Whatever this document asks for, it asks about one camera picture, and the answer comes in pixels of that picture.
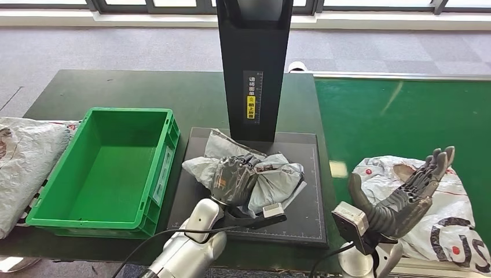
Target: robotic hand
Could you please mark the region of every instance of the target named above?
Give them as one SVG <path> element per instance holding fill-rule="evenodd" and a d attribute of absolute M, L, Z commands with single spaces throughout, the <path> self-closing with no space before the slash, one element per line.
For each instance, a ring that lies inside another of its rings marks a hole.
<path fill-rule="evenodd" d="M 341 236 L 356 246 L 339 254 L 343 277 L 389 274 L 402 257 L 402 245 L 397 239 L 428 212 L 433 203 L 431 197 L 454 155 L 454 147 L 435 149 L 404 184 L 376 205 L 362 191 L 361 177 L 351 174 L 348 189 L 354 206 L 341 202 L 332 212 Z"/>
<path fill-rule="evenodd" d="M 215 172 L 210 199 L 198 202 L 181 229 L 165 243 L 162 253 L 141 278 L 203 277 L 206 269 L 222 254 L 226 244 L 223 230 L 248 227 L 259 229 L 286 220 L 280 203 L 263 208 L 258 218 L 236 218 L 230 211 L 245 205 L 257 180 L 253 155 L 223 158 Z"/>

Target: black mat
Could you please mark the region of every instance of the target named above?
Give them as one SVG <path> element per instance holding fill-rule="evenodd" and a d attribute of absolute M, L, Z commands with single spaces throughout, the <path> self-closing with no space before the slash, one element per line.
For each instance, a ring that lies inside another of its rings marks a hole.
<path fill-rule="evenodd" d="M 209 135 L 210 129 L 193 127 L 184 159 L 203 156 Z M 233 230 L 227 232 L 229 238 L 328 247 L 316 135 L 277 132 L 274 143 L 243 141 L 240 143 L 268 155 L 281 152 L 289 161 L 300 163 L 305 171 L 307 186 L 285 209 L 288 218 L 286 222 L 258 230 Z M 181 226 L 198 201 L 209 195 L 208 189 L 188 172 L 182 170 L 167 227 L 175 229 Z"/>

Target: green storage bin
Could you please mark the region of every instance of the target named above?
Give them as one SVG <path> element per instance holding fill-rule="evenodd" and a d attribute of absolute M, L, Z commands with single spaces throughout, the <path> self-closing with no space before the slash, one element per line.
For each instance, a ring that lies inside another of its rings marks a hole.
<path fill-rule="evenodd" d="M 170 109 L 92 108 L 27 224 L 60 236 L 154 235 L 178 139 Z"/>

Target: package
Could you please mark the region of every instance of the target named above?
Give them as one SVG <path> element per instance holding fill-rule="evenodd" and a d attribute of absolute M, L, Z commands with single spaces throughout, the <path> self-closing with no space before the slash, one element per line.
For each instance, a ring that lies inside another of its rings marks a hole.
<path fill-rule="evenodd" d="M 388 197 L 424 161 L 395 156 L 366 158 L 353 170 L 373 204 Z M 491 277 L 489 251 L 479 234 L 467 193 L 452 168 L 439 183 L 433 205 L 422 220 L 400 239 L 404 255 L 428 261 L 450 261 Z"/>
<path fill-rule="evenodd" d="M 68 129 L 69 134 L 70 134 L 69 135 L 69 140 L 72 141 L 72 139 L 73 139 L 73 137 L 75 135 L 75 132 L 76 132 L 76 130 L 78 129 L 78 127 L 80 125 L 81 120 L 40 120 L 40 122 L 42 122 L 42 123 L 52 123 L 52 124 L 56 124 L 56 125 L 63 125 L 63 126 L 65 126 Z M 38 190 L 38 193 L 36 193 L 34 195 L 34 198 L 32 198 L 31 203 L 24 209 L 24 212 L 22 213 L 22 216 L 17 221 L 16 226 L 20 226 L 20 227 L 27 227 L 27 226 L 29 226 L 29 225 L 27 225 L 25 223 L 25 220 L 27 218 L 27 214 L 31 211 L 31 209 L 34 206 L 34 204 L 38 201 L 39 195 L 44 190 L 44 186 L 46 184 L 46 181 L 49 180 L 49 177 L 51 176 L 51 173 L 53 172 L 53 170 L 56 168 L 57 165 L 58 165 L 58 162 L 56 162 L 56 164 L 53 166 L 53 169 L 51 170 L 51 172 L 49 173 L 48 177 L 46 178 L 46 180 L 41 185 L 41 188 Z"/>
<path fill-rule="evenodd" d="M 13 229 L 66 149 L 69 136 L 64 125 L 0 118 L 0 238 Z"/>
<path fill-rule="evenodd" d="M 303 166 L 299 163 L 290 163 L 281 153 L 267 156 L 213 129 L 204 156 L 184 161 L 182 168 L 209 188 L 221 158 L 248 153 L 253 154 L 261 162 L 254 166 L 254 170 L 258 173 L 258 180 L 252 190 L 249 204 L 239 209 L 252 218 L 257 217 L 256 214 L 270 204 L 281 203 L 286 209 L 307 183 L 303 178 Z"/>

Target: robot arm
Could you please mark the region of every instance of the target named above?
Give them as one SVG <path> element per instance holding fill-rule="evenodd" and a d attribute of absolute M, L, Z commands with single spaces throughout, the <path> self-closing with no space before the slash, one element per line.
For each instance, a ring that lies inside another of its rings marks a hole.
<path fill-rule="evenodd" d="M 285 221 L 280 203 L 263 208 L 257 218 L 236 218 L 230 209 L 248 202 L 257 180 L 253 167 L 259 160 L 252 155 L 224 158 L 215 173 L 209 199 L 198 202 L 181 229 L 207 231 L 224 227 L 259 229 Z M 178 232 L 165 243 L 162 253 L 141 278 L 198 278 L 222 254 L 225 232 Z"/>

